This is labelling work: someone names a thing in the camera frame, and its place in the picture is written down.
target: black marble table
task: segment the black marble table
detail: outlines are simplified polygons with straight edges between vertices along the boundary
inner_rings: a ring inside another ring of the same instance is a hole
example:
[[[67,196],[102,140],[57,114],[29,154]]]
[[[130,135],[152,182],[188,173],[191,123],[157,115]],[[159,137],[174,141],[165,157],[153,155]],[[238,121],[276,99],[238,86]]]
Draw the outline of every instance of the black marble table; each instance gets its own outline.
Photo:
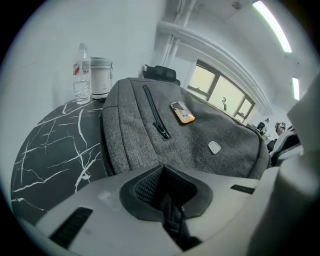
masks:
[[[67,102],[31,131],[16,157],[11,178],[14,214],[29,223],[98,179],[105,178],[100,146],[103,102]]]

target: zipper pull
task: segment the zipper pull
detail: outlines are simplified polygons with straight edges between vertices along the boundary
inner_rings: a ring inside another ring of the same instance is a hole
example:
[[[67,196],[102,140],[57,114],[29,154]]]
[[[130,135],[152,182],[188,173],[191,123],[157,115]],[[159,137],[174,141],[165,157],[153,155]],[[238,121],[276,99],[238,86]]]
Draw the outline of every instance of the zipper pull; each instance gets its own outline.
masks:
[[[162,134],[162,136],[165,140],[170,139],[169,134],[164,129],[162,129],[161,126],[157,122],[154,122],[153,125]]]

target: gray backpack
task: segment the gray backpack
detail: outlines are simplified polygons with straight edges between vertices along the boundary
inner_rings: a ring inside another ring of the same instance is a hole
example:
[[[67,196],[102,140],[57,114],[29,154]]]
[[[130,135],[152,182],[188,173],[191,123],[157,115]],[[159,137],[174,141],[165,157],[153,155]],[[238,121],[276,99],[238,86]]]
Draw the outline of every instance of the gray backpack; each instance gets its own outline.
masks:
[[[184,102],[195,116],[180,122],[170,104]],[[143,78],[116,82],[101,114],[101,145],[108,175],[151,165],[260,179],[269,164],[259,134],[176,84]],[[221,149],[214,154],[208,144]]]

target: white jar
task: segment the white jar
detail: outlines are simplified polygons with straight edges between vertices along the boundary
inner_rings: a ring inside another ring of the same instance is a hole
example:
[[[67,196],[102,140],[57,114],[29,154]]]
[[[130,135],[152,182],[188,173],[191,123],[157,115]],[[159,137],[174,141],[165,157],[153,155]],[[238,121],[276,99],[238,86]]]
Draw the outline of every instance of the white jar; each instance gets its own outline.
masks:
[[[106,98],[112,87],[112,61],[107,58],[92,57],[90,67],[92,98]]]

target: black vent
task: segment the black vent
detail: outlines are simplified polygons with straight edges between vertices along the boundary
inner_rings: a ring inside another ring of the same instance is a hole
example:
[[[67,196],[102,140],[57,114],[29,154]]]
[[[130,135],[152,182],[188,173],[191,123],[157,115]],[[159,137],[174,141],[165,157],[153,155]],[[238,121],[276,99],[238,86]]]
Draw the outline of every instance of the black vent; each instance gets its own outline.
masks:
[[[84,207],[76,209],[50,239],[61,247],[68,248],[92,212],[93,210]]]

